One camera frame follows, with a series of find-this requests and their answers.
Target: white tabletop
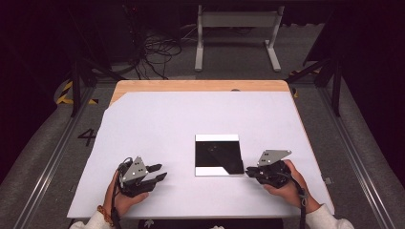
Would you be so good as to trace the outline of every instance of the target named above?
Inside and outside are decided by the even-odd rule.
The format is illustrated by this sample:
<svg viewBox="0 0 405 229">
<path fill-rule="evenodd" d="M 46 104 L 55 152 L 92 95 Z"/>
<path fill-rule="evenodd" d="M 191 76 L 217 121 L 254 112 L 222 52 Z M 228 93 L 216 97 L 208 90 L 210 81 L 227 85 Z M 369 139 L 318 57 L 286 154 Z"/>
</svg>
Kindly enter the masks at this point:
<svg viewBox="0 0 405 229">
<path fill-rule="evenodd" d="M 291 150 L 311 194 L 334 208 L 290 92 L 138 92 L 104 114 L 68 218 L 89 218 L 102 204 L 119 163 L 141 156 L 161 163 L 165 180 L 126 215 L 137 219 L 278 218 L 299 210 L 255 179 L 195 177 L 195 135 L 238 135 L 245 168 L 264 150 Z"/>
</svg>

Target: white sleeve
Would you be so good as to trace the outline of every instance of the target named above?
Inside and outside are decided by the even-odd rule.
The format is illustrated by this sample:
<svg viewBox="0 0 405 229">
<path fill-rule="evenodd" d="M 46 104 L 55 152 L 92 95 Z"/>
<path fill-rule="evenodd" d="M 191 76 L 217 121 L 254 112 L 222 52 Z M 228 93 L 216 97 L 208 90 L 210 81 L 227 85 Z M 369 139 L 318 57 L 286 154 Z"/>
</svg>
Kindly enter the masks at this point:
<svg viewBox="0 0 405 229">
<path fill-rule="evenodd" d="M 90 218 L 87 224 L 82 221 L 75 222 L 70 229 L 110 229 L 110 224 L 104 220 L 104 216 L 98 211 Z"/>
<path fill-rule="evenodd" d="M 336 219 L 325 204 L 307 214 L 306 222 L 310 229 L 354 229 L 348 220 Z"/>
</svg>

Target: aluminum rail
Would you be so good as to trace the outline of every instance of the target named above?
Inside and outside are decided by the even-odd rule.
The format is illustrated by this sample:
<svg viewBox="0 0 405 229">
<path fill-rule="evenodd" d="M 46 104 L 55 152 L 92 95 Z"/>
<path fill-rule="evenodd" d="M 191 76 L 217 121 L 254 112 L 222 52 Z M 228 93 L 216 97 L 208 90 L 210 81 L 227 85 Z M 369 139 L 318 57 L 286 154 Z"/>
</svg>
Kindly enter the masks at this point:
<svg viewBox="0 0 405 229">
<path fill-rule="evenodd" d="M 42 175 L 39 177 L 39 180 L 36 182 L 31 196 L 27 201 L 23 211 L 21 212 L 17 222 L 14 224 L 14 229 L 28 228 L 33 215 L 35 214 L 39 204 L 41 203 L 42 198 L 47 192 L 47 189 L 53 179 L 53 175 L 55 174 L 56 169 L 63 157 L 63 154 L 66 151 L 69 139 L 71 138 L 78 120 L 83 114 L 84 108 L 87 106 L 87 101 L 91 99 L 94 90 L 94 88 L 86 88 L 83 92 L 80 108 L 78 109 L 76 115 L 69 119 L 62 137 L 59 139 L 55 149 L 53 150 L 53 154 L 51 155 L 50 160 L 45 166 L 45 169 L 42 172 Z"/>
<path fill-rule="evenodd" d="M 373 180 L 369 176 L 366 167 L 364 166 L 359 154 L 357 153 L 357 150 L 354 147 L 354 144 L 352 143 L 352 140 L 346 130 L 346 127 L 342 119 L 334 114 L 333 108 L 330 105 L 330 95 L 328 93 L 328 90 L 326 88 L 318 88 L 317 90 L 324 102 L 325 107 L 327 107 L 328 109 L 329 115 L 333 120 L 334 126 L 336 127 L 337 131 L 339 132 L 343 140 L 343 143 L 345 144 L 348 159 L 354 169 L 354 172 L 364 191 L 364 194 L 366 195 L 366 198 L 373 209 L 373 212 L 375 214 L 379 226 L 384 229 L 395 229 L 396 227 L 387 209 L 385 208 L 382 199 L 377 193 Z"/>
</svg>

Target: printed number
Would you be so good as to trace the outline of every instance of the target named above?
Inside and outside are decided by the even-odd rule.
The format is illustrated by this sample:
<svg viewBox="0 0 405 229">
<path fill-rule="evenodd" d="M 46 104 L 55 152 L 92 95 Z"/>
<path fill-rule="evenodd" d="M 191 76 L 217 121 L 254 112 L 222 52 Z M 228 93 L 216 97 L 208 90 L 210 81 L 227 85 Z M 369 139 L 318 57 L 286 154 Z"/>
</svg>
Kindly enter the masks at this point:
<svg viewBox="0 0 405 229">
<path fill-rule="evenodd" d="M 87 143 L 86 143 L 86 147 L 87 147 L 87 146 L 90 145 L 90 142 L 92 141 L 92 138 L 96 138 L 96 136 L 93 135 L 94 132 L 95 132 L 95 130 L 89 129 L 85 133 L 79 135 L 77 138 L 85 138 L 85 139 L 87 139 Z"/>
</svg>

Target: human hand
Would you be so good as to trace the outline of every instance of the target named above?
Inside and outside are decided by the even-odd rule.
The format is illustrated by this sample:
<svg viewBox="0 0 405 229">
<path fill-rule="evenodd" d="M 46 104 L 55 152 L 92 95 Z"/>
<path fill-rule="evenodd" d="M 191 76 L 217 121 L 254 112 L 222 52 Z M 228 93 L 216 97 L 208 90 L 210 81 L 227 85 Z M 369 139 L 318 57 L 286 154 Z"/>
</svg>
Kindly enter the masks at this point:
<svg viewBox="0 0 405 229">
<path fill-rule="evenodd" d="M 116 185 L 117 176 L 118 176 L 118 172 L 116 172 L 114 174 L 113 180 L 111 180 L 111 183 L 107 188 L 107 192 L 105 193 L 103 208 L 106 210 L 108 215 L 111 214 L 112 196 L 113 196 L 113 192 L 114 192 L 114 186 Z M 129 197 L 123 195 L 122 193 L 118 193 L 114 200 L 114 205 L 117 209 L 118 216 L 119 217 L 124 216 L 128 212 L 128 210 L 131 208 L 131 206 L 142 202 L 148 196 L 149 196 L 149 193 L 142 193 L 137 196 L 134 196 L 133 198 L 129 198 Z"/>
<path fill-rule="evenodd" d="M 318 208 L 321 207 L 321 205 L 310 195 L 307 183 L 305 182 L 303 176 L 297 171 L 295 168 L 294 164 L 290 160 L 284 160 L 286 165 L 289 167 L 291 170 L 291 175 L 292 177 L 300 184 L 301 188 L 303 188 L 308 195 L 307 199 L 307 205 L 306 205 L 306 210 L 307 213 L 311 213 Z M 274 196 L 279 196 L 283 198 L 287 203 L 296 206 L 298 208 L 301 207 L 301 199 L 298 196 L 298 190 L 294 184 L 293 181 L 289 181 L 285 186 L 277 189 L 274 188 L 271 185 L 264 184 L 263 187 L 272 195 Z"/>
</svg>

